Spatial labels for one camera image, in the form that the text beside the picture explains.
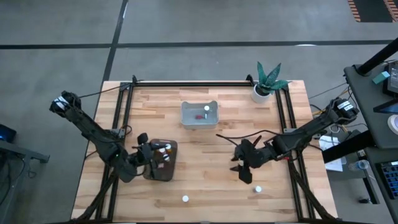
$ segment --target butcher block tabletop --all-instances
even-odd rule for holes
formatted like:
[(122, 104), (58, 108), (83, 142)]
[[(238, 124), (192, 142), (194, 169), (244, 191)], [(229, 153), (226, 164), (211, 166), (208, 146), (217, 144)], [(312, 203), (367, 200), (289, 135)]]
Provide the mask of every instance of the butcher block tabletop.
[[(104, 82), (103, 90), (120, 82)], [(302, 80), (289, 83), (297, 126), (312, 119), (307, 92)], [(170, 182), (146, 180), (142, 176), (129, 183), (119, 181), (113, 216), (114, 222), (289, 222), (297, 221), (287, 161), (270, 161), (251, 169), (252, 184), (238, 179), (230, 171), (234, 146), (216, 134), (245, 136), (262, 129), (281, 133), (275, 95), (264, 104), (251, 99), (251, 87), (134, 87), (128, 124), (132, 133), (126, 136), (125, 148), (135, 152), (137, 136), (147, 133), (149, 139), (169, 139), (178, 144), (174, 177)], [(285, 118), (289, 116), (282, 94)], [(123, 98), (119, 125), (122, 123), (126, 95)], [(95, 121), (104, 129), (113, 122), (118, 89), (102, 93)], [(219, 122), (215, 129), (187, 130), (181, 124), (180, 107), (189, 103), (218, 102)], [(273, 134), (262, 133), (262, 141)], [(257, 136), (248, 138), (253, 142)], [(89, 143), (87, 154), (95, 151)], [(337, 217), (322, 153), (312, 147), (303, 153), (310, 188), (320, 203)], [(104, 163), (97, 153), (84, 162), (76, 193), (72, 218), (81, 215), (98, 193)], [(255, 186), (260, 193), (254, 193)], [(103, 215), (108, 211), (109, 192)], [(182, 201), (189, 196), (187, 203)], [(305, 197), (300, 192), (304, 217), (308, 217)]]

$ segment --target gray floor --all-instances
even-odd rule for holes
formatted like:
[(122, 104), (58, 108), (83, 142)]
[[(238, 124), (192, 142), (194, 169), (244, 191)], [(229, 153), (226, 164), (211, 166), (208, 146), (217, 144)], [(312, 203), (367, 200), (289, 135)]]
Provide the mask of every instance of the gray floor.
[[(111, 43), (121, 3), (0, 0), (0, 45)], [(355, 22), (346, 0), (130, 0), (124, 18), (120, 43), (384, 40), (398, 33), (398, 23)], [(110, 80), (130, 80), (133, 74), (145, 80), (241, 80), (248, 73), (256, 76), (257, 61), (266, 70), (282, 62), (280, 77), (305, 80), (313, 96), (344, 83), (344, 67), (364, 62), (382, 47), (118, 49)], [(108, 54), (108, 49), (0, 50), (0, 123), (18, 131), (18, 145), (51, 154), (48, 164), (31, 164), (38, 174), (24, 180), (15, 223), (69, 219), (87, 141), (48, 108), (63, 90), (98, 91)], [(343, 89), (310, 102), (323, 107)], [(83, 100), (90, 116), (97, 100)], [(361, 180), (330, 182), (340, 218), (392, 223), (384, 204), (356, 203), (366, 195)]]

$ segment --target desk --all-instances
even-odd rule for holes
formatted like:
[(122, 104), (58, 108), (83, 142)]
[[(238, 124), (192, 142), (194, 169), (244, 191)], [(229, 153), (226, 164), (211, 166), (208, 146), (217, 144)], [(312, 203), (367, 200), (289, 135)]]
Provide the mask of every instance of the desk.
[[(103, 90), (119, 84), (104, 82)], [(296, 122), (301, 126), (312, 119), (304, 82), (294, 81), (289, 88)], [(126, 149), (134, 152), (131, 146), (136, 146), (136, 137), (143, 132), (150, 139), (175, 140), (178, 142), (176, 169), (170, 182), (143, 177), (136, 177), (130, 183), (119, 181), (114, 222), (295, 221), (287, 162), (270, 161), (259, 169), (253, 169), (253, 183), (247, 185), (238, 179), (238, 173), (229, 170), (235, 165), (229, 161), (233, 145), (215, 136), (217, 133), (243, 136), (262, 129), (281, 132), (275, 95), (260, 105), (252, 101), (251, 91), (250, 87), (134, 87), (129, 113), (129, 125), (133, 131), (126, 136)], [(112, 125), (117, 96), (117, 90), (101, 94), (95, 121), (103, 128)], [(216, 100), (220, 106), (217, 127), (184, 129), (180, 124), (181, 103), (211, 100)], [(288, 118), (287, 108), (284, 111)], [(272, 135), (264, 133), (262, 137), (267, 139)], [(87, 154), (94, 150), (90, 143)], [(309, 147), (303, 156), (311, 190), (328, 212), (336, 216), (321, 152)], [(103, 167), (97, 154), (85, 161), (72, 218), (81, 215), (99, 191)], [(263, 188), (260, 194), (252, 191), (256, 185)], [(190, 197), (188, 203), (182, 202), (183, 195)], [(306, 214), (304, 196), (300, 195)]]
[(387, 125), (390, 114), (373, 112), (375, 106), (381, 105), (392, 100), (392, 97), (382, 93), (382, 84), (375, 85), (372, 79), (380, 72), (384, 71), (386, 64), (377, 66), (372, 70), (372, 75), (362, 77), (358, 75), (354, 67), (345, 68), (345, 74), (350, 87), (353, 90), (358, 106), (368, 125), (373, 141), (377, 147), (367, 147), (366, 156), (371, 163), (377, 183), (386, 201), (387, 207), (395, 223), (398, 222), (398, 200), (391, 200), (387, 190), (382, 184), (376, 163), (398, 161), (398, 136), (395, 135)]

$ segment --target blue object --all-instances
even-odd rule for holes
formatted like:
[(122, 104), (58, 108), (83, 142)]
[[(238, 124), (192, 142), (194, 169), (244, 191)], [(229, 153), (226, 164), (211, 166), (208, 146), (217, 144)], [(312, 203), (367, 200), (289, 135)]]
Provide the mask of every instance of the blue object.
[(377, 85), (380, 82), (383, 82), (384, 80), (386, 80), (388, 77), (390, 77), (390, 74), (388, 72), (382, 72), (373, 78), (373, 83)]

